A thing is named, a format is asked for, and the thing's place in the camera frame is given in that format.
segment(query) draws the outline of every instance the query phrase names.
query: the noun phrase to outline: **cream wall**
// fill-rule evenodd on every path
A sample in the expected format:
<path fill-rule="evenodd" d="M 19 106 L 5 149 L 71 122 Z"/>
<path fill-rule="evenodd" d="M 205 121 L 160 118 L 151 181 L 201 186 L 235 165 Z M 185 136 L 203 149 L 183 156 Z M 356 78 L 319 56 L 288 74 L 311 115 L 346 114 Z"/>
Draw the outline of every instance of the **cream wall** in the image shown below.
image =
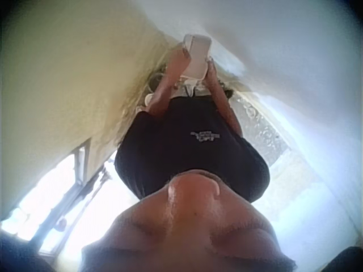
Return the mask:
<path fill-rule="evenodd" d="M 130 123 L 167 45 L 130 1 L 33 1 L 2 36 L 2 216 L 91 138 L 90 178 Z"/>

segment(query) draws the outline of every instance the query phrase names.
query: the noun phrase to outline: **black t-shirt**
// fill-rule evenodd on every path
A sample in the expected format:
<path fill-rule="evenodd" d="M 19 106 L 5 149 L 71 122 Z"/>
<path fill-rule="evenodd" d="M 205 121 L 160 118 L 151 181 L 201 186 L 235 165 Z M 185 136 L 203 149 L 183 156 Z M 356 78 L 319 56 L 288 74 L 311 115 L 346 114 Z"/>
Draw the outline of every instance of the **black t-shirt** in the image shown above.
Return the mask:
<path fill-rule="evenodd" d="M 115 167 L 139 199 L 190 169 L 216 174 L 249 202 L 260 198 L 269 184 L 266 162 L 232 130 L 208 96 L 174 98 L 160 120 L 139 112 Z"/>

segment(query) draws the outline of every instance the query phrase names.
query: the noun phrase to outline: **wall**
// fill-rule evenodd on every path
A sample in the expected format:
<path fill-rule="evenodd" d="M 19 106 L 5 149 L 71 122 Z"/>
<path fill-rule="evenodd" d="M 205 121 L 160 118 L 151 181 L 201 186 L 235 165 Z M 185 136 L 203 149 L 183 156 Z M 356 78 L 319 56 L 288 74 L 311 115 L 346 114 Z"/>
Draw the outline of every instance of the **wall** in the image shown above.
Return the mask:
<path fill-rule="evenodd" d="M 349 10 L 316 0 L 137 2 L 177 40 L 210 36 L 214 60 L 318 175 L 319 185 L 311 182 L 274 225 L 300 271 L 354 245 L 362 228 L 362 37 Z"/>
<path fill-rule="evenodd" d="M 2 35 L 1 214 L 91 138 L 87 177 L 115 150 L 163 35 L 130 1 L 28 1 Z"/>

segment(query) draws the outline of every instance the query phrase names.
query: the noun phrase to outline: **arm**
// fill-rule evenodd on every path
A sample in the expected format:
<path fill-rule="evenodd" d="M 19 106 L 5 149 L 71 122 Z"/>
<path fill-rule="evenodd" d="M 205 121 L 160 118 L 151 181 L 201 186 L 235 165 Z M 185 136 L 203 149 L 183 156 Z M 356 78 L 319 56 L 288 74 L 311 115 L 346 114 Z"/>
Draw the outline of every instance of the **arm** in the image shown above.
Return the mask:
<path fill-rule="evenodd" d="M 174 92 L 174 84 L 179 80 L 190 61 L 189 53 L 185 49 L 177 49 L 172 53 L 167 65 L 166 75 L 159 83 L 153 98 L 146 108 L 150 115 L 158 118 L 164 115 Z"/>
<path fill-rule="evenodd" d="M 208 61 L 208 72 L 205 77 L 205 85 L 209 89 L 220 115 L 227 124 L 242 137 L 242 129 L 240 128 L 240 124 L 233 109 L 231 109 L 228 103 L 224 90 L 218 82 L 217 71 L 213 61 Z"/>

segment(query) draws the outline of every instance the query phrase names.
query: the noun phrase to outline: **white object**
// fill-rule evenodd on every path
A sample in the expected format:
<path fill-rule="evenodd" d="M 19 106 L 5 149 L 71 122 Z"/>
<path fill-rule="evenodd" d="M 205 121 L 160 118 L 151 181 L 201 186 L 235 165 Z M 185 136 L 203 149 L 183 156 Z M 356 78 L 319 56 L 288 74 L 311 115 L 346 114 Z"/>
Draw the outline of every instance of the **white object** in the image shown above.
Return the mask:
<path fill-rule="evenodd" d="M 203 80 L 208 70 L 206 60 L 212 44 L 210 37 L 202 35 L 186 34 L 184 46 L 191 56 L 191 63 L 181 75 L 184 78 Z"/>

